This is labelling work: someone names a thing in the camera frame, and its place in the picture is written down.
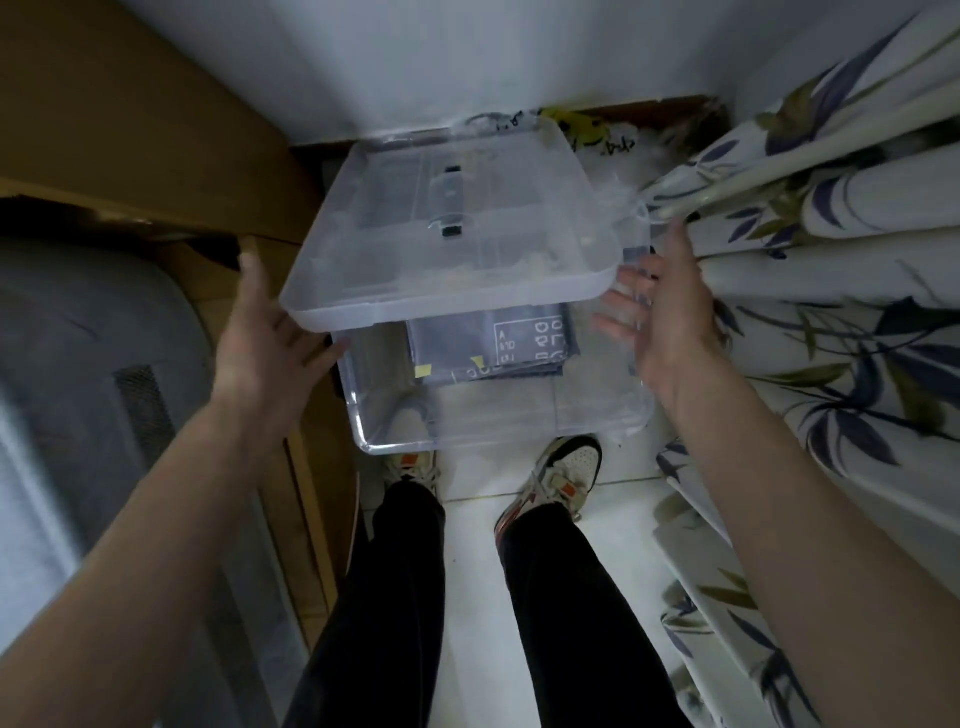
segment black pants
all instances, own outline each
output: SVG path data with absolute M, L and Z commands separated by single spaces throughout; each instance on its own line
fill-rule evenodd
M 425 728 L 444 634 L 445 520 L 422 486 L 388 489 L 285 726 Z M 517 519 L 500 559 L 544 728 L 689 725 L 627 600 L 561 505 Z

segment clear plastic storage box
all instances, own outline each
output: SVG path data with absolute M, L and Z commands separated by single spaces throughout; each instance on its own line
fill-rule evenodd
M 439 449 L 644 426 L 653 398 L 632 355 L 590 325 L 623 243 L 549 119 L 354 145 L 280 296 L 303 328 L 347 335 L 341 378 L 357 445 Z M 406 323 L 569 303 L 576 352 L 553 376 L 428 386 Z M 509 346 L 509 329 L 496 346 Z

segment wooden cabinet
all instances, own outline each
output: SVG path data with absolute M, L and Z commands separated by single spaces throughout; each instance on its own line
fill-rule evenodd
M 261 253 L 277 288 L 320 206 L 278 130 L 113 0 L 0 5 L 0 106 L 0 193 L 227 233 Z M 151 252 L 215 341 L 237 274 L 182 243 Z M 351 449 L 328 380 L 261 491 L 311 644 L 346 570 Z

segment forearm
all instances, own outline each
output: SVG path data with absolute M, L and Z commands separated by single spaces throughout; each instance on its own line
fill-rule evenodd
M 150 725 L 264 460 L 236 418 L 199 412 L 0 660 L 0 724 Z
M 960 723 L 960 603 L 853 505 L 722 356 L 666 399 L 826 725 Z

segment sneaker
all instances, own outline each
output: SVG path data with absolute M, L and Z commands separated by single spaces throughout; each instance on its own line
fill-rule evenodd
M 592 435 L 554 440 L 540 456 L 523 492 L 496 522 L 493 536 L 500 548 L 511 523 L 537 506 L 562 503 L 570 517 L 580 520 L 580 511 L 600 473 L 603 450 Z
M 394 483 L 419 483 L 436 497 L 440 479 L 436 452 L 387 455 L 383 461 L 383 477 L 388 488 Z

